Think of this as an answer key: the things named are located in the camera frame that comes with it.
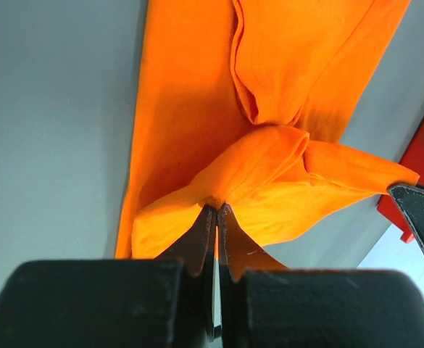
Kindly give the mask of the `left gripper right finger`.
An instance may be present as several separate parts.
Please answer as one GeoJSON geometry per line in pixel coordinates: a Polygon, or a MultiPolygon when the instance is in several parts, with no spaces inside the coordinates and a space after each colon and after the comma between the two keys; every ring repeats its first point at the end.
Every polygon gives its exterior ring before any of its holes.
{"type": "Polygon", "coordinates": [[[239,225],[229,204],[217,213],[221,328],[224,347],[252,347],[252,325],[247,304],[247,271],[284,271],[239,225]]]}

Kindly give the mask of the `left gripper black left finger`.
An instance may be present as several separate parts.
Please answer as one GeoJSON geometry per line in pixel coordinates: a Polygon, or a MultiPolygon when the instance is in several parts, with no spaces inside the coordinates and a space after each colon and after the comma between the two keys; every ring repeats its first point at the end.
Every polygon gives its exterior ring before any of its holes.
{"type": "Polygon", "coordinates": [[[175,296],[174,343],[214,340],[215,234],[217,210],[204,206],[193,225],[159,256],[181,262],[183,270],[175,296]]]}

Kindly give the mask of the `orange t shirt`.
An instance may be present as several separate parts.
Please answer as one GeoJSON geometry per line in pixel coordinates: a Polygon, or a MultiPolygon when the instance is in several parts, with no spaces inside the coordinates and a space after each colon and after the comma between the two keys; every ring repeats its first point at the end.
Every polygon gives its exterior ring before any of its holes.
{"type": "Polygon", "coordinates": [[[115,257],[229,204],[261,246],[418,174],[340,144],[407,1],[150,1],[115,257]]]}

